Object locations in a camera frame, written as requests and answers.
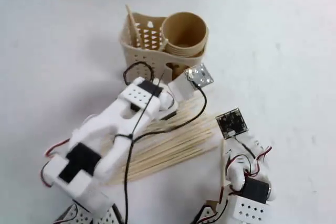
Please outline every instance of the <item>perforated basket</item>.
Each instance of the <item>perforated basket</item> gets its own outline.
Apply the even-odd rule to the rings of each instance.
[[[131,27],[130,19],[127,16],[120,35],[120,44],[123,48],[127,66],[137,61],[145,61],[152,66],[156,77],[159,78],[164,73],[162,80],[168,83],[182,73],[185,68],[201,63],[205,49],[192,58],[183,58],[158,51],[162,44],[161,25],[166,19],[165,17],[150,17],[139,13],[133,13],[133,16],[145,49],[140,47],[135,31]],[[128,73],[127,77],[129,81],[132,81],[138,76],[149,79],[149,69],[144,65],[137,65]]]

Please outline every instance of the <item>circuit board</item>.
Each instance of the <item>circuit board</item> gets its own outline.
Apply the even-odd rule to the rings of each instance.
[[[216,120],[224,139],[228,139],[232,136],[236,136],[248,131],[239,108],[217,116]]]

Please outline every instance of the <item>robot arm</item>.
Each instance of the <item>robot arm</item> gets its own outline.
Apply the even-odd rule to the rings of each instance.
[[[225,141],[225,164],[222,167],[228,185],[222,187],[219,201],[205,204],[193,224],[267,223],[275,199],[269,178],[266,154],[272,147],[263,148],[248,133],[239,111],[235,109],[217,118]]]
[[[159,86],[136,78],[100,115],[73,132],[66,157],[55,154],[44,168],[45,177],[95,217],[104,216],[112,200],[101,191],[100,183],[113,176],[128,152],[131,140],[125,136],[132,135],[134,139],[153,120],[175,115],[178,103],[193,93],[193,84],[184,74]],[[102,157],[100,145],[108,134],[116,137],[113,148]]]

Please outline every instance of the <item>white tabletop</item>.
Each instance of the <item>white tabletop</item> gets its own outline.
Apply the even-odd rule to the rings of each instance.
[[[1,223],[49,223],[70,205],[43,152],[123,89],[126,11],[190,11],[208,24],[208,110],[236,107],[270,142],[272,223],[334,223],[336,0],[0,0]],[[218,155],[129,185],[130,224],[190,223],[218,193]],[[122,187],[111,197],[124,215]]]

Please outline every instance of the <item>stack of cups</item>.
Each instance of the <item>stack of cups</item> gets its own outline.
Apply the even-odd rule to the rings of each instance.
[[[165,51],[179,57],[198,57],[208,39],[205,22],[193,13],[175,13],[164,20],[161,27],[162,41],[166,41]],[[187,66],[173,64],[173,75],[180,75]]]

